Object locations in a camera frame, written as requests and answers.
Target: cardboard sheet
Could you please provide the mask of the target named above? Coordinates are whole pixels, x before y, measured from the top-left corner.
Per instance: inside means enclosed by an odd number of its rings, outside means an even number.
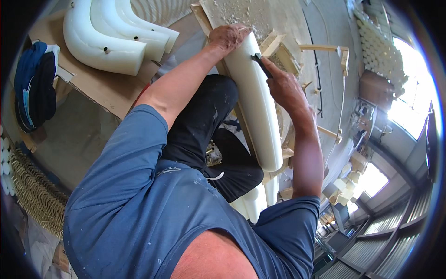
[[[72,75],[69,83],[104,109],[123,119],[141,93],[144,86],[158,71],[158,66],[144,60],[137,76],[122,75],[97,70],[74,58],[63,38],[65,10],[38,21],[29,32],[31,40],[41,40],[49,45],[57,44],[59,67]]]

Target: blue cloth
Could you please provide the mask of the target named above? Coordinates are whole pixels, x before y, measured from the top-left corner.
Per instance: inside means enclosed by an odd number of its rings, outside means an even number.
[[[230,233],[259,278],[309,278],[319,198],[264,210],[251,227],[184,164],[159,160],[168,127],[152,107],[134,108],[73,191],[64,244],[79,278],[169,278],[202,232]]]
[[[23,121],[27,121],[27,125],[31,126],[29,120],[29,112],[25,110],[24,96],[27,95],[28,89],[31,84],[31,79],[36,74],[36,69],[40,64],[40,58],[45,53],[47,44],[44,42],[35,42],[30,49],[25,50],[20,56],[17,64],[16,75],[14,77],[14,90],[16,92],[16,98],[19,102],[20,115],[23,117]]]
[[[29,91],[31,90],[32,80],[33,78],[29,81],[28,89],[23,89],[23,106],[25,107],[26,118],[28,119],[29,124],[34,127],[33,120],[31,119],[31,116],[29,116]]]

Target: bright window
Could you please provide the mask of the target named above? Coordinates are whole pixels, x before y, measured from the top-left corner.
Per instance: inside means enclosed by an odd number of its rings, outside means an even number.
[[[358,185],[362,187],[370,197],[376,195],[387,182],[389,182],[387,177],[372,163],[367,164],[367,169],[358,179]]]
[[[415,139],[420,137],[429,112],[435,86],[422,55],[404,41],[393,38],[401,51],[403,71],[409,80],[403,84],[405,93],[392,102],[388,118],[404,128]]]
[[[351,200],[347,202],[347,210],[348,213],[352,214],[356,210],[358,210],[358,206],[355,203],[352,203]]]

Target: cardboard box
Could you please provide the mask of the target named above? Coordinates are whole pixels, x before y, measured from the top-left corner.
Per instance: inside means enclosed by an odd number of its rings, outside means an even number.
[[[68,261],[62,243],[59,243],[54,251],[53,263],[58,265],[62,271],[70,273],[70,262]]]
[[[376,104],[384,111],[390,110],[395,87],[382,76],[365,70],[359,79],[359,96]]]

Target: white curved plastic pipe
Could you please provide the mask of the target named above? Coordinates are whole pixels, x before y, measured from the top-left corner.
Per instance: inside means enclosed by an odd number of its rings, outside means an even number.
[[[68,4],[63,20],[63,37],[71,54],[90,67],[127,75],[137,75],[146,44],[106,36],[90,21],[91,0]]]
[[[145,57],[161,61],[169,36],[125,23],[118,16],[115,0],[93,0],[90,20],[94,29],[104,35],[146,43]]]
[[[254,224],[257,223],[260,212],[268,207],[266,204],[265,187],[260,183],[254,189],[244,194],[242,198],[246,211],[248,212],[249,220]]]
[[[268,181],[265,185],[266,204],[275,205],[277,202],[277,193],[279,192],[279,181],[277,176]]]
[[[283,160],[276,107],[265,73],[251,59],[255,53],[260,49],[251,33],[224,61],[239,89],[239,102],[259,165],[265,171],[277,171]]]
[[[132,10],[130,5],[130,0],[116,0],[116,11],[118,12],[119,17],[126,22],[135,27],[139,27],[145,30],[154,30],[156,32],[160,32],[169,36],[169,40],[167,41],[166,53],[170,53],[175,41],[178,38],[179,32],[162,27],[151,22],[145,21],[139,18]]]

